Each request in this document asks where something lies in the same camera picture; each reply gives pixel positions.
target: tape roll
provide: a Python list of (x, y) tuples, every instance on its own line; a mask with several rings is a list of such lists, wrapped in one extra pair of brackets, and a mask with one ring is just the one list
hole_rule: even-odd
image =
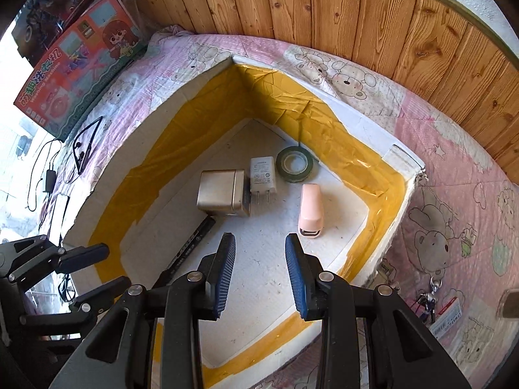
[(278, 153), (276, 170), (283, 180), (299, 183), (306, 180), (313, 168), (313, 158), (306, 149), (289, 146)]

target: bolt head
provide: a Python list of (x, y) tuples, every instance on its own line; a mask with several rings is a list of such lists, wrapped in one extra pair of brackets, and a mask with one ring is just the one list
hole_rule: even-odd
[(333, 280), (333, 273), (324, 271), (319, 274), (319, 279), (323, 282), (331, 282)]
[(378, 287), (378, 293), (381, 296), (390, 296), (393, 293), (393, 288), (391, 288), (389, 285), (380, 285)]
[(138, 296), (142, 292), (142, 286), (141, 285), (132, 285), (130, 288), (128, 288), (128, 293), (131, 296)]
[(198, 282), (202, 278), (203, 278), (202, 272), (194, 271), (194, 272), (189, 272), (187, 274), (187, 280), (190, 282)]

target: key ring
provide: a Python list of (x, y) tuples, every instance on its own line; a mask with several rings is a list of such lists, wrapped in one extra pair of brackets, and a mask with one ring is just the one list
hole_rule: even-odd
[(436, 292), (438, 292), (438, 290), (442, 287), (442, 284), (443, 284), (443, 280), (442, 279), (434, 280), (434, 278), (431, 277), (431, 282), (430, 282), (431, 294), (434, 295)]

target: bed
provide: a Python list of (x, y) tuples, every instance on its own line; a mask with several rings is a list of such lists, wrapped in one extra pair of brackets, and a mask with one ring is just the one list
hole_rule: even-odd
[[(63, 150), (48, 207), (52, 211), (57, 195), (70, 196), (62, 234), (73, 231), (82, 204), (95, 191), (108, 162), (144, 119), (192, 77), (231, 56), (244, 56), (310, 81), (375, 121), (423, 159), (427, 176), (418, 183), (384, 259), (391, 270), (387, 280), (400, 288), (413, 309), (420, 292), (429, 290), (430, 279), (442, 280), (437, 294), (440, 307), (457, 297), (463, 313), (440, 342), (472, 387), (483, 387), (519, 330), (517, 321), (496, 316), (503, 291), (519, 285), (517, 187), (446, 115), (392, 80), (346, 59), (264, 38), (194, 35), (179, 26), (155, 33), (145, 56), (119, 75), (80, 126), (103, 116), (91, 159), (80, 176), (71, 156), (72, 140)], [(42, 229), (50, 227), (50, 217)], [(95, 274), (85, 275), (76, 282), (78, 293), (99, 283)], [(361, 384), (367, 387), (362, 341), (359, 326)], [(316, 340), (254, 387), (312, 387), (319, 348)]]

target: pink stapler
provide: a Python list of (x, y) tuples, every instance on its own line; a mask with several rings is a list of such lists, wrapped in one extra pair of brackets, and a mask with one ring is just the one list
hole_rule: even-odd
[(324, 226), (324, 209), (321, 188), (318, 184), (303, 184), (299, 233), (309, 239), (316, 238)]

